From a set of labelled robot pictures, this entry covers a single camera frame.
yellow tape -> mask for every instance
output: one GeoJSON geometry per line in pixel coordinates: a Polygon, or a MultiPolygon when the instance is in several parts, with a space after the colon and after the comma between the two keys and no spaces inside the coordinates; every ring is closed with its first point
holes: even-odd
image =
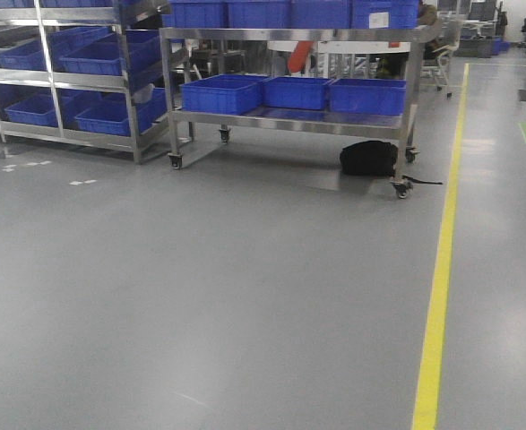
{"type": "Polygon", "coordinates": [[[448,308],[448,289],[450,287],[450,271],[452,267],[453,230],[458,198],[458,174],[466,117],[469,73],[470,65],[466,64],[461,86],[460,107],[452,149],[452,163],[445,196],[444,214],[442,216],[442,226],[440,227],[438,251],[435,260],[432,295],[427,313],[426,333],[422,349],[412,430],[433,430],[437,424],[445,322],[448,308]]]}

black bag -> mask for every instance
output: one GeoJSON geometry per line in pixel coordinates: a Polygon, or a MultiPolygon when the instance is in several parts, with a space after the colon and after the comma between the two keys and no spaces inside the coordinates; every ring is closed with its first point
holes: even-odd
{"type": "Polygon", "coordinates": [[[389,142],[365,141],[341,152],[342,173],[354,176],[394,176],[398,148],[389,142]]]}

cart wheel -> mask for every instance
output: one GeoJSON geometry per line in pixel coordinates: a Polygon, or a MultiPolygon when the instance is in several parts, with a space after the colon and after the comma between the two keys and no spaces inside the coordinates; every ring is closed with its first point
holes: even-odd
{"type": "Polygon", "coordinates": [[[223,143],[229,143],[230,138],[230,130],[219,130],[220,131],[220,139],[223,143]]]}
{"type": "Polygon", "coordinates": [[[397,191],[396,196],[402,200],[407,199],[410,196],[410,190],[397,191]]]}
{"type": "Polygon", "coordinates": [[[415,159],[416,159],[416,152],[412,148],[407,148],[406,149],[406,161],[411,164],[414,162],[415,159]]]}
{"type": "Polygon", "coordinates": [[[410,190],[413,189],[413,185],[410,181],[392,184],[396,190],[396,197],[399,199],[407,199],[410,195],[410,190]]]}
{"type": "Polygon", "coordinates": [[[171,167],[175,170],[179,170],[181,167],[183,167],[183,157],[180,155],[169,155],[169,159],[171,160],[171,167]]]}

metal shelving rack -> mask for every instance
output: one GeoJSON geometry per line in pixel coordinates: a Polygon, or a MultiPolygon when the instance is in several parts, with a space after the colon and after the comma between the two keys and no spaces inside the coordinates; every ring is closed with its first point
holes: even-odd
{"type": "Polygon", "coordinates": [[[414,118],[418,106],[418,88],[420,69],[424,52],[424,44],[437,37],[441,30],[441,22],[432,26],[420,26],[416,29],[376,29],[376,30],[301,30],[301,29],[179,29],[164,28],[160,30],[161,51],[163,57],[163,74],[169,77],[166,84],[168,98],[168,121],[171,152],[169,158],[173,168],[183,167],[184,154],[180,151],[177,124],[189,123],[190,140],[194,139],[194,122],[219,124],[222,143],[229,140],[229,125],[257,127],[273,130],[287,130],[310,133],[342,134],[374,139],[390,139],[398,141],[398,160],[395,166],[395,176],[391,179],[398,197],[409,195],[412,183],[402,176],[406,160],[412,161],[411,136],[414,129],[414,118]],[[212,39],[220,41],[220,49],[226,40],[312,40],[312,41],[387,41],[410,42],[410,57],[406,67],[405,79],[406,101],[401,116],[371,116],[360,114],[326,113],[323,121],[307,121],[289,119],[289,110],[282,109],[281,118],[268,116],[268,109],[259,107],[242,116],[208,114],[203,112],[187,112],[175,106],[175,86],[170,71],[185,65],[185,78],[190,80],[189,55],[185,48],[171,54],[171,39],[212,39]]]}
{"type": "Polygon", "coordinates": [[[153,127],[139,134],[133,92],[144,84],[153,82],[162,76],[161,61],[137,74],[137,80],[130,75],[129,55],[125,31],[129,25],[142,21],[159,12],[166,5],[165,0],[142,0],[133,5],[123,6],[114,0],[112,7],[84,8],[44,8],[40,0],[34,0],[33,8],[0,9],[0,26],[12,29],[35,27],[46,58],[46,71],[12,70],[0,68],[0,84],[27,85],[50,88],[56,107],[58,127],[28,125],[4,121],[0,117],[0,138],[21,136],[52,142],[72,143],[116,151],[133,153],[136,163],[142,162],[142,153],[152,146],[167,131],[167,117],[160,118],[153,127]],[[55,72],[47,44],[47,27],[68,26],[109,26],[119,39],[119,45],[125,61],[122,64],[121,76],[60,73],[55,72]],[[103,133],[89,133],[63,127],[62,111],[57,89],[94,90],[125,94],[130,136],[118,136],[103,133]]]}

white label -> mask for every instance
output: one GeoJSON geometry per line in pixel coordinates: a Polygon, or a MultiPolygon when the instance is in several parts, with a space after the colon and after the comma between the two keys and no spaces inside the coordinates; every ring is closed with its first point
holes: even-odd
{"type": "Polygon", "coordinates": [[[390,14],[388,12],[370,13],[368,26],[371,29],[387,29],[390,25],[390,14]]]}

